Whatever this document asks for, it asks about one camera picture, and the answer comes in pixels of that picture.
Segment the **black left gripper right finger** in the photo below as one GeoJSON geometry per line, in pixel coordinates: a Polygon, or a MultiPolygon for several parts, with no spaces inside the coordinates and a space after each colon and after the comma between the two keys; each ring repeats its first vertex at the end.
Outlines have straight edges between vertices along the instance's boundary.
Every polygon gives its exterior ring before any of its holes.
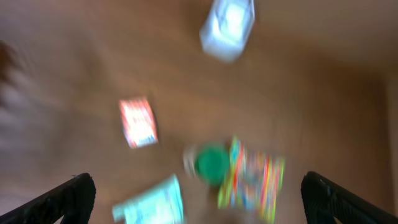
{"type": "Polygon", "coordinates": [[[301,183],[308,224],[397,224],[397,217],[310,171],[301,183]]]}

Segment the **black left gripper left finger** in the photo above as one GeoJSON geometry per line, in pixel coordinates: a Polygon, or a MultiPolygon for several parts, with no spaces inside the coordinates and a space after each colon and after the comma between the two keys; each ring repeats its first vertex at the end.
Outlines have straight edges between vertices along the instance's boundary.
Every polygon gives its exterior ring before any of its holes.
{"type": "Polygon", "coordinates": [[[1,224],[88,224],[95,195],[92,177],[82,173],[1,215],[1,224]]]}

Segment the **Haribo gummy bag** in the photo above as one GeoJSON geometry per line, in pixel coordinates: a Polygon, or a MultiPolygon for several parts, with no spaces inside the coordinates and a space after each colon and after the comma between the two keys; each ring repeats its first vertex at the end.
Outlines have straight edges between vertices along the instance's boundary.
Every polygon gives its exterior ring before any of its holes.
{"type": "Polygon", "coordinates": [[[218,192],[218,208],[238,207],[274,223],[285,159],[246,149],[236,136],[229,150],[229,173],[218,192]]]}

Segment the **mint wet wipes pack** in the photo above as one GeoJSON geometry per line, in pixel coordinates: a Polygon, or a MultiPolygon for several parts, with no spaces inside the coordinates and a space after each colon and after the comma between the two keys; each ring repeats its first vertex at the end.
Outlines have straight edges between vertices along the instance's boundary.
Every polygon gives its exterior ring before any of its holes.
{"type": "Polygon", "coordinates": [[[184,223],[183,199],[176,175],[112,209],[115,222],[125,224],[184,223]]]}

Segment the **red white small carton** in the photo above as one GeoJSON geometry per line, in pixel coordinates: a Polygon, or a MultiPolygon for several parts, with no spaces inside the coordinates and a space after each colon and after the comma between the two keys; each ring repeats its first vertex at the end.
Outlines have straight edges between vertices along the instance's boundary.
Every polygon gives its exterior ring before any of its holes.
{"type": "Polygon", "coordinates": [[[154,114],[147,98],[120,100],[123,133],[130,148],[158,143],[154,114]]]}

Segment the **green lid jar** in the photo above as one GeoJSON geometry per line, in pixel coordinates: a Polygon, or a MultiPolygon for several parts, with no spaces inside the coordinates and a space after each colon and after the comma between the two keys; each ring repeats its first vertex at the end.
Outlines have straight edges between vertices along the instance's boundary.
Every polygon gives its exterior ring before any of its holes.
{"type": "Polygon", "coordinates": [[[183,166],[188,176],[200,179],[211,187],[219,187],[229,169],[229,151],[225,142],[205,142],[187,147],[183,166]]]}

